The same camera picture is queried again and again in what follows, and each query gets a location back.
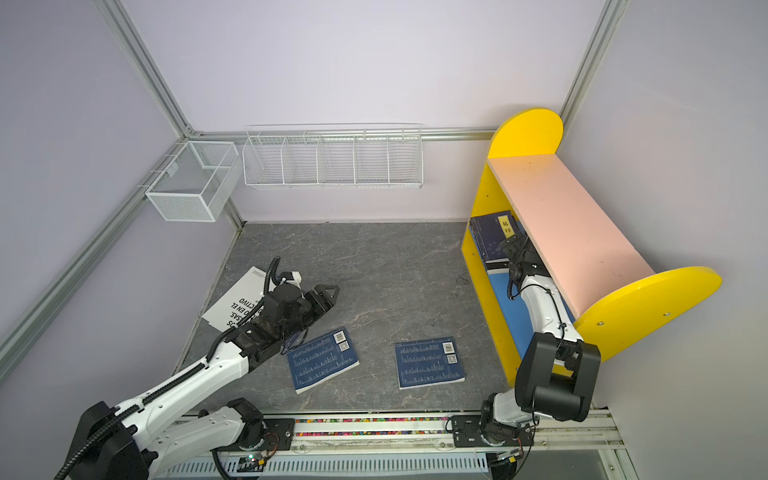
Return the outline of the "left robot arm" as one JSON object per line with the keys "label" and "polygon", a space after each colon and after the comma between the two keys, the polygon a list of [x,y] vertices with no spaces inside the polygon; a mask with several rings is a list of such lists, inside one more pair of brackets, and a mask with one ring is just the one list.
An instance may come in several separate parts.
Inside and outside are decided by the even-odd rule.
{"label": "left robot arm", "polygon": [[178,420],[287,347],[336,304],[340,288],[301,287],[297,271],[250,268],[203,315],[218,334],[205,354],[156,387],[81,416],[58,479],[152,479],[205,452],[260,449],[278,437],[263,413],[238,398],[197,419]]}

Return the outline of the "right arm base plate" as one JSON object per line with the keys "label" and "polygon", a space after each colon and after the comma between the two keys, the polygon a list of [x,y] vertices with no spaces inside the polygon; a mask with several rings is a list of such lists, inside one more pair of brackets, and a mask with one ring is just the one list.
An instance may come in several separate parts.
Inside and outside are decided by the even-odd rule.
{"label": "right arm base plate", "polygon": [[533,445],[531,433],[518,427],[484,423],[479,414],[450,416],[444,424],[456,447],[528,447]]}

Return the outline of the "blue book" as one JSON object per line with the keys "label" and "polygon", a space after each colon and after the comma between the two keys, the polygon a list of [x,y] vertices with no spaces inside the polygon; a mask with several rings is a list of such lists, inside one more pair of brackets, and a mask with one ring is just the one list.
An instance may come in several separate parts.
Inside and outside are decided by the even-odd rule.
{"label": "blue book", "polygon": [[301,394],[359,365],[345,327],[326,333],[287,353],[294,390]]}
{"label": "blue book", "polygon": [[453,337],[401,342],[394,350],[400,390],[465,381]]}
{"label": "blue book", "polygon": [[502,247],[507,240],[517,240],[524,229],[511,210],[473,216],[469,219],[470,234],[486,270],[502,269],[509,258]]}

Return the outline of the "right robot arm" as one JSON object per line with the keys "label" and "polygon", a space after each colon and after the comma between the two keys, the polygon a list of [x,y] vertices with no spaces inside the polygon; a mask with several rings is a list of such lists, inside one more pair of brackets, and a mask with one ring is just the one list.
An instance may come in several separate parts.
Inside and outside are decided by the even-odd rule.
{"label": "right robot arm", "polygon": [[602,357],[571,322],[561,294],[526,234],[500,245],[507,256],[506,296],[522,299],[533,335],[516,374],[515,387],[483,402],[480,431],[500,446],[518,440],[542,416],[584,421],[590,410]]}

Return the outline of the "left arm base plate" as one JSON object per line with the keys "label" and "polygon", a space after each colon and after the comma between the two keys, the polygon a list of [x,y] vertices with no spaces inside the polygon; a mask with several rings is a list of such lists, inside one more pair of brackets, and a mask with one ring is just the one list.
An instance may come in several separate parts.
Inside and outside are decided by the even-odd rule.
{"label": "left arm base plate", "polygon": [[234,443],[219,447],[225,452],[234,451],[286,451],[294,437],[296,421],[289,417],[266,418],[259,424],[252,422]]}

